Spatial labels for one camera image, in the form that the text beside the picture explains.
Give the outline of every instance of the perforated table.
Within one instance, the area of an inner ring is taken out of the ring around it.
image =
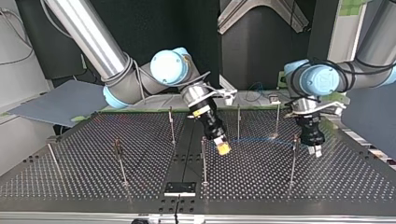
[[[243,110],[238,140],[237,112],[219,115],[232,146],[227,156],[203,140],[202,125],[186,113],[173,114],[175,145],[168,113],[95,114],[52,145],[59,168],[45,147],[0,177],[0,220],[8,212],[40,212],[395,221],[385,217],[396,217],[396,173],[329,121],[320,124],[326,135],[323,156],[317,159],[302,147],[290,184],[291,140],[300,131],[293,119],[280,120],[274,140],[269,136],[275,130],[275,111]],[[117,137],[129,186],[122,185],[114,156]],[[202,184],[202,148],[208,185]],[[195,183],[195,196],[165,197],[171,182]]]

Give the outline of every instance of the metal rod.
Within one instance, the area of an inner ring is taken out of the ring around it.
[[[240,137],[241,106],[238,104],[238,141]]]
[[[297,134],[294,135],[294,139],[293,139],[293,163],[291,165],[291,174],[290,174],[290,185],[289,185],[289,189],[291,189],[294,185],[293,182],[293,178],[294,178],[294,169],[295,169],[295,164],[296,164],[296,153],[297,150],[299,148],[299,138],[297,136]]]
[[[276,110],[276,126],[275,126],[276,135],[277,135],[277,129],[279,126],[279,113],[280,113],[280,104],[277,105],[277,110]]]
[[[125,174],[125,170],[124,170],[124,167],[123,167],[122,159],[120,159],[119,162],[120,162],[120,168],[121,168],[121,171],[122,171],[122,177],[124,179],[123,184],[124,184],[124,186],[128,186],[129,183],[128,183],[128,180],[126,179],[126,174]]]
[[[53,152],[53,149],[52,149],[52,145],[50,143],[48,143],[47,146],[49,147],[50,155],[51,155],[53,161],[55,162],[58,172],[62,176],[61,167],[59,166],[58,160],[56,160],[55,153]]]
[[[201,150],[202,150],[202,159],[204,161],[204,186],[207,186],[207,176],[206,176],[206,154],[205,154],[205,140],[204,138],[201,140]]]
[[[125,69],[125,54],[89,0],[46,2],[101,77],[113,77]]]
[[[175,129],[174,129],[174,122],[172,117],[172,106],[169,107],[169,122],[171,123],[171,132],[172,132],[172,144],[176,143],[175,140]]]

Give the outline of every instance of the green tape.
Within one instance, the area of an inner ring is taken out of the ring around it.
[[[288,84],[286,84],[285,72],[283,71],[279,72],[279,75],[277,76],[277,86],[280,89],[286,89],[288,87]]]
[[[85,119],[89,119],[90,117],[91,117],[91,116],[87,116],[87,117],[84,117],[84,116],[77,116],[77,117],[73,118],[72,121],[73,121],[73,122],[79,123],[79,122],[81,122],[81,121],[83,121],[83,120],[85,120]]]
[[[350,103],[350,99],[340,92],[333,92],[330,95],[322,96],[320,97],[320,100],[328,102],[338,101],[344,105],[349,105]]]
[[[343,0],[340,8],[340,16],[356,16],[361,12],[361,6],[365,4],[365,0]]]

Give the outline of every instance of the cable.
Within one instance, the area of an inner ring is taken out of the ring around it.
[[[346,62],[346,65],[348,65],[350,71],[353,72],[352,81],[350,83],[350,86],[349,86],[349,88],[346,88],[347,91],[350,91],[350,90],[352,90],[352,87],[355,86],[355,82],[356,82],[355,67],[353,66],[353,64],[351,62]]]
[[[291,57],[292,57],[292,54],[293,54],[293,52],[294,52],[294,46],[293,46],[293,33],[294,33],[294,31],[293,31],[293,15],[294,15],[294,10],[295,10],[295,8],[296,8],[296,1],[295,0],[293,0],[293,4],[291,5],[291,13],[290,13],[290,40],[291,40]]]
[[[226,98],[226,96],[225,96],[222,92],[216,90],[215,88],[213,88],[213,87],[211,87],[211,86],[200,85],[200,84],[194,84],[194,85],[192,85],[191,87],[193,87],[193,86],[204,87],[204,88],[210,89],[210,90],[212,90],[212,91],[215,91],[215,92],[216,92],[218,95],[220,95],[221,97]]]
[[[387,72],[388,70],[393,69],[393,67],[395,67],[395,66],[396,66],[396,63],[393,63],[391,65],[384,66],[384,68],[382,68],[382,69],[378,69],[378,70],[372,71],[372,72],[352,72],[352,71],[348,71],[345,69],[343,69],[343,71],[345,73],[354,74],[354,75],[377,75],[377,74],[380,74],[383,72]]]
[[[340,65],[338,65],[337,63],[334,63],[330,60],[321,60],[321,59],[315,58],[315,57],[313,58],[313,60],[310,61],[310,63],[312,65],[318,65],[318,64],[327,65],[327,66],[333,68],[334,70],[338,71],[346,83],[346,87],[341,92],[346,92],[346,91],[349,91],[350,89],[352,89],[352,86],[349,85],[349,80],[347,78],[346,71],[342,67],[340,67]]]
[[[0,7],[0,15],[3,16],[4,21],[6,22],[6,24],[8,25],[9,28],[11,28],[14,33],[17,35],[17,37],[29,48],[32,48],[32,45],[29,43],[29,38],[27,36],[26,30],[23,26],[23,22],[22,19],[13,11],[9,10],[8,8],[4,8],[4,7]],[[24,33],[24,38],[20,35],[20,33],[18,33],[17,29],[15,28],[15,26],[12,24],[12,22],[7,18],[6,13],[10,14],[11,16],[13,16],[15,19],[18,20],[18,22],[20,23],[20,26],[22,28],[22,31]]]
[[[260,95],[254,100],[248,100],[248,93],[250,91],[252,91],[253,87],[256,86],[256,85],[259,85],[259,88],[257,89],[257,91],[259,92]],[[261,82],[255,82],[247,89],[247,94],[245,95],[245,100],[248,101],[248,102],[256,102],[263,96],[263,91],[264,91],[264,87],[263,87],[262,83]]]
[[[98,80],[98,77],[96,76],[96,74],[87,66],[88,71],[90,71],[91,76],[93,76],[95,78],[95,80],[92,83],[96,83]]]
[[[108,87],[112,87],[112,86],[118,84],[119,82],[121,82],[125,78],[125,76],[129,73],[129,71],[131,70],[132,66],[134,66],[134,69],[136,70],[136,72],[139,73],[138,75],[140,75],[140,73],[141,73],[141,74],[145,75],[146,77],[148,77],[149,79],[151,79],[152,81],[157,82],[158,84],[163,85],[163,86],[167,86],[167,87],[184,87],[184,86],[188,86],[191,83],[194,83],[194,82],[196,82],[198,80],[206,78],[210,74],[210,71],[206,72],[203,75],[198,76],[197,78],[195,78],[195,79],[193,79],[191,81],[184,82],[184,83],[181,83],[181,84],[176,84],[176,85],[165,84],[165,83],[162,83],[162,82],[158,81],[152,75],[150,75],[148,72],[143,70],[137,64],[137,61],[132,59],[128,54],[125,53],[125,56],[127,57],[127,64],[128,65],[124,68],[124,70],[122,70],[121,72],[119,72],[115,76],[112,76],[112,77],[109,77],[109,78],[103,78],[103,77],[101,78],[102,81],[105,82]]]
[[[22,62],[22,61],[24,61],[24,60],[26,60],[26,59],[28,59],[28,58],[30,58],[30,56],[33,54],[33,49],[31,49],[30,50],[30,52],[29,52],[29,54],[26,56],[26,57],[24,57],[24,58],[21,58],[21,59],[18,59],[18,60],[16,60],[16,61],[13,61],[13,62],[8,62],[8,63],[0,63],[0,66],[1,65],[7,65],[7,64],[12,64],[12,63],[20,63],[20,62]]]
[[[18,20],[18,22],[20,23],[21,28],[22,28],[22,30],[23,30],[23,32],[24,32],[25,39],[23,39],[23,38],[21,37],[21,35],[18,33],[18,31],[17,31],[17,29],[15,28],[15,26],[14,26],[14,25],[12,24],[12,22],[7,18],[6,13],[9,13],[10,15],[12,15],[13,17],[15,17],[15,18]],[[7,24],[7,26],[9,26],[9,27],[15,32],[15,34],[17,35],[17,37],[18,37],[18,38],[30,49],[28,55],[26,55],[25,57],[23,57],[23,58],[21,58],[21,59],[18,59],[18,60],[15,60],[15,61],[12,61],[12,62],[0,63],[0,65],[8,65],[8,64],[12,64],[12,63],[19,63],[19,62],[22,62],[22,61],[24,61],[24,60],[30,58],[30,56],[32,56],[32,54],[34,53],[34,51],[33,51],[32,45],[29,43],[29,39],[27,38],[27,34],[26,34],[25,29],[24,29],[23,22],[22,22],[21,18],[20,18],[15,12],[9,10],[8,8],[4,8],[4,7],[0,7],[0,16],[2,16],[2,17],[4,18],[4,20],[5,20],[6,24]]]
[[[67,36],[67,37],[73,39],[73,37],[72,37],[70,34],[68,34],[67,32],[63,31],[61,28],[59,28],[59,26],[52,20],[52,17],[50,16],[50,14],[49,14],[49,12],[48,12],[48,10],[47,10],[47,6],[46,6],[46,3],[44,2],[44,0],[40,0],[40,3],[41,3],[41,7],[42,7],[43,10],[44,10],[44,13],[45,13],[46,16],[47,16],[47,19],[48,19],[49,22],[53,25],[53,27],[55,27],[55,28],[56,28],[59,32],[61,32],[63,35],[65,35],[65,36]]]
[[[296,98],[292,99],[291,101],[285,103],[286,106],[289,106],[289,105],[291,105],[292,103],[294,103],[294,102],[296,102],[296,101],[298,101],[298,100],[300,100],[300,99],[306,99],[306,100],[311,100],[311,101],[315,101],[315,102],[320,103],[319,98],[318,98],[318,99],[309,98],[309,95],[307,95],[307,94],[305,94],[305,93],[301,93],[300,91],[297,90],[297,88],[296,88],[295,85],[294,85],[294,78],[295,78],[295,75],[297,74],[297,72],[298,72],[301,68],[303,68],[304,66],[306,66],[306,65],[308,65],[308,64],[311,64],[311,62],[307,62],[307,63],[301,64],[300,66],[298,66],[298,67],[291,73],[291,77],[290,77],[290,87],[291,87],[291,89],[292,89],[299,97],[296,97]]]

